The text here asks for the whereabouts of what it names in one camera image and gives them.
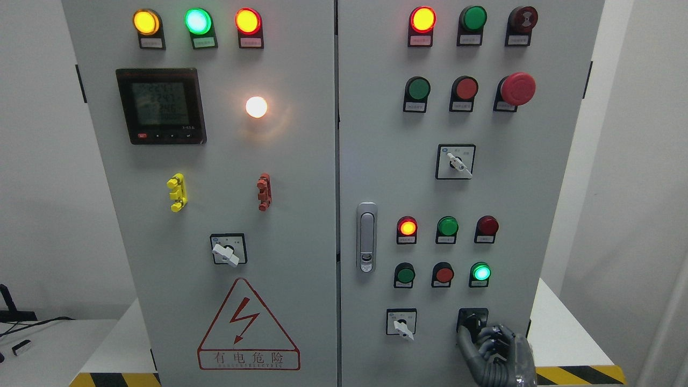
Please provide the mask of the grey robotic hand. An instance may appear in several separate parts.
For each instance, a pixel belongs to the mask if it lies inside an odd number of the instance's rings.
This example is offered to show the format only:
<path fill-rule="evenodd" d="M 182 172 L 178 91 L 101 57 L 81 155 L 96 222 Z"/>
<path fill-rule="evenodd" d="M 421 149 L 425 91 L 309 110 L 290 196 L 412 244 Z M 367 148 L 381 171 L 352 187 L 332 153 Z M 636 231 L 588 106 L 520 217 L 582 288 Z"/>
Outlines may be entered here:
<path fill-rule="evenodd" d="M 457 327 L 457 346 L 479 386 L 537 386 L 533 350 L 525 335 L 499 324 L 471 336 Z"/>

